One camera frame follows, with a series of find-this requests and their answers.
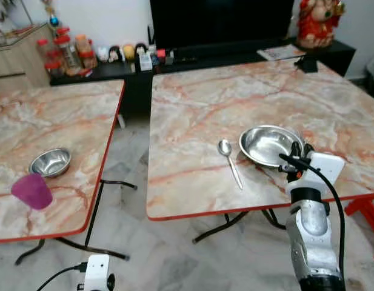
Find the marble-pattern folding table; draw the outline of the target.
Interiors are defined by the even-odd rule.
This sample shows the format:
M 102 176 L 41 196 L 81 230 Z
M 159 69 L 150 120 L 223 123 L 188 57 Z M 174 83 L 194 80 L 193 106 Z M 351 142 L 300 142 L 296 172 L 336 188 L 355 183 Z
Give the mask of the marble-pattern folding table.
M 71 241 L 73 235 L 92 235 L 124 92 L 123 81 L 94 81 L 0 93 L 0 244 L 37 241 L 42 246 L 51 239 L 129 260 L 88 241 Z M 36 158 L 56 148 L 70 153 L 67 171 L 45 179 L 53 201 L 34 210 L 10 189 L 28 175 Z
M 286 175 L 257 166 L 238 138 L 257 125 L 306 131 L 317 152 L 344 158 L 340 200 L 374 198 L 374 99 L 319 64 L 306 74 L 295 60 L 189 70 L 153 78 L 145 211 L 172 221 L 287 207 Z M 228 139 L 244 189 L 218 142 Z

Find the small steel bowl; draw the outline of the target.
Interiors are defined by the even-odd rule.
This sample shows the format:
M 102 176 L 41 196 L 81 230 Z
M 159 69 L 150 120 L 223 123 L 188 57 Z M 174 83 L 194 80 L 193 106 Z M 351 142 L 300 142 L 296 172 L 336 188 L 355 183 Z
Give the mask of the small steel bowl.
M 28 171 L 43 178 L 54 178 L 67 171 L 70 161 L 72 161 L 72 155 L 67 148 L 53 148 L 40 153 L 32 161 Z

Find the large steel bowl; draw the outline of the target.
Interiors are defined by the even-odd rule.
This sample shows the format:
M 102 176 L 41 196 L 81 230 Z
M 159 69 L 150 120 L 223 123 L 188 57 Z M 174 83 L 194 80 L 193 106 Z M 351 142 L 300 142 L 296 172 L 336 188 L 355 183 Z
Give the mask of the large steel bowl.
M 242 132 L 238 138 L 243 155 L 259 166 L 267 167 L 287 164 L 279 155 L 289 155 L 295 142 L 301 147 L 305 145 L 294 130 L 278 125 L 256 125 Z

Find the yellow round figurine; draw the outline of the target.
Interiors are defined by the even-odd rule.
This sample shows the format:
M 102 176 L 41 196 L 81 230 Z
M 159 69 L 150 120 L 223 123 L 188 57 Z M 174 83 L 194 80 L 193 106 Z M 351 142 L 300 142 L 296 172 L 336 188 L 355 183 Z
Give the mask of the yellow round figurine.
M 122 53 L 126 61 L 133 61 L 136 57 L 136 47 L 132 44 L 126 44 L 121 47 Z

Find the colourful magazine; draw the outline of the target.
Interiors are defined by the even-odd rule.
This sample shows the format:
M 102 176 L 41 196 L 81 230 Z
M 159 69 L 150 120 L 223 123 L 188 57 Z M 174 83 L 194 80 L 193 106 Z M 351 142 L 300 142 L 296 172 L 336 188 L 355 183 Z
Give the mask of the colourful magazine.
M 262 56 L 266 61 L 287 60 L 290 58 L 298 58 L 306 55 L 306 51 L 301 50 L 294 44 L 287 44 L 286 46 L 270 47 L 259 49 L 256 51 L 259 56 Z

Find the small black block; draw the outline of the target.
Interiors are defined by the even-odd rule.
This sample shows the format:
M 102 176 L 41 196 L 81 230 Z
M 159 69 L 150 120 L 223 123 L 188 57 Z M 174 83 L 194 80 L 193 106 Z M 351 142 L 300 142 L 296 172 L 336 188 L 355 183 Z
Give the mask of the small black block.
M 300 56 L 294 65 L 306 74 L 316 73 L 319 71 L 318 60 L 314 56 Z

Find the dark grey bag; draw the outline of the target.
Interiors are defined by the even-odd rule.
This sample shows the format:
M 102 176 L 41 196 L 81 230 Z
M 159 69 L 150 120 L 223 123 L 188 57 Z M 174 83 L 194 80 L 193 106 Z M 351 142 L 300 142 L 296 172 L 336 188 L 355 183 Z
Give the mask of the dark grey bag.
M 365 66 L 365 92 L 374 98 L 374 56 Z

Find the jar of orange snacks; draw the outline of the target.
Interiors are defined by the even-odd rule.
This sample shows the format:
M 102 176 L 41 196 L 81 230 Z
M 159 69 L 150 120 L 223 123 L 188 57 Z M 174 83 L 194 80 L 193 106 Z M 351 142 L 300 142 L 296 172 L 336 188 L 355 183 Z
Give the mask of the jar of orange snacks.
M 84 34 L 76 35 L 75 47 L 81 56 L 87 53 L 93 53 L 92 41 Z

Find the red plastic stool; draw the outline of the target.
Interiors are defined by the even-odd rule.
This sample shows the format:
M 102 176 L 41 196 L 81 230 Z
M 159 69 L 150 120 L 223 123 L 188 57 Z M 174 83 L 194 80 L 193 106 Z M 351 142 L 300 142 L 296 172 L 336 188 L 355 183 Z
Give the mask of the red plastic stool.
M 374 232 L 374 203 L 373 198 L 359 198 L 352 200 L 345 208 L 345 214 L 353 215 L 360 212 Z

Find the purple plastic cup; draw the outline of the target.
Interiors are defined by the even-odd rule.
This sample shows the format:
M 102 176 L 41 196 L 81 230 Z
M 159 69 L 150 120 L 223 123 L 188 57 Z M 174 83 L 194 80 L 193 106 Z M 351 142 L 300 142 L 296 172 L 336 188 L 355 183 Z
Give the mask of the purple plastic cup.
M 32 210 L 43 210 L 53 202 L 53 194 L 42 175 L 37 173 L 21 177 L 12 185 L 10 193 Z

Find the large clear jar red lid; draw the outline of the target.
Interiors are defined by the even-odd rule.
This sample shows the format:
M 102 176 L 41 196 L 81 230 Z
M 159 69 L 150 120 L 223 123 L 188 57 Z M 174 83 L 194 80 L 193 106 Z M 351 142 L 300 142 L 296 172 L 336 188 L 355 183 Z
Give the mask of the large clear jar red lid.
M 54 44 L 62 53 L 62 66 L 65 70 L 79 70 L 81 69 L 81 60 L 76 54 L 76 48 L 73 45 L 72 39 L 67 35 L 57 36 L 54 39 Z

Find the black and white figurine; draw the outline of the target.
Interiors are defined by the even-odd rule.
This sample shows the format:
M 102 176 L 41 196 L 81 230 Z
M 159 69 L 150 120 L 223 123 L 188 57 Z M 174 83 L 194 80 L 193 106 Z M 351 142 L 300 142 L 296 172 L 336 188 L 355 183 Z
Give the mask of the black and white figurine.
M 121 50 L 120 46 L 111 46 L 109 48 L 109 55 L 107 55 L 107 61 L 109 63 L 125 61 L 125 55 L 123 54 L 123 51 Z

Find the small white box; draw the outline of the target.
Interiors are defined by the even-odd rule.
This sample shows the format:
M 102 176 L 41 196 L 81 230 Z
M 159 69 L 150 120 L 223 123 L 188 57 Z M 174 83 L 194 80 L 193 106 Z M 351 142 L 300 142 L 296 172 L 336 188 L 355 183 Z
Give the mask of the small white box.
M 153 69 L 152 59 L 148 53 L 140 53 L 138 59 L 141 72 Z

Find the red seated statue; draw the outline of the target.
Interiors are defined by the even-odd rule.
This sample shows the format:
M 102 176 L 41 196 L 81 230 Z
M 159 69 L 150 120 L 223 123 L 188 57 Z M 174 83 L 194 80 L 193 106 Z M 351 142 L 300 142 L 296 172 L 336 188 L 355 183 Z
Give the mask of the red seated statue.
M 301 0 L 296 44 L 303 49 L 330 47 L 345 8 L 342 0 Z

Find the silver spoon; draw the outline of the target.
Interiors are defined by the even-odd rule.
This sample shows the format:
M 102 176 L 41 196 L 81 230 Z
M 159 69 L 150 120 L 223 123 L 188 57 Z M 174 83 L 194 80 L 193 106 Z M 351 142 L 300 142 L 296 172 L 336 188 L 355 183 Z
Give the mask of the silver spoon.
M 231 144 L 229 143 L 228 139 L 221 139 L 220 142 L 218 142 L 218 153 L 226 157 L 238 188 L 240 190 L 243 190 L 244 189 L 243 182 L 241 181 L 241 178 L 239 177 L 239 172 L 237 171 L 236 164 L 234 163 L 233 158 L 231 157 L 233 153 L 233 147 L 231 147 Z

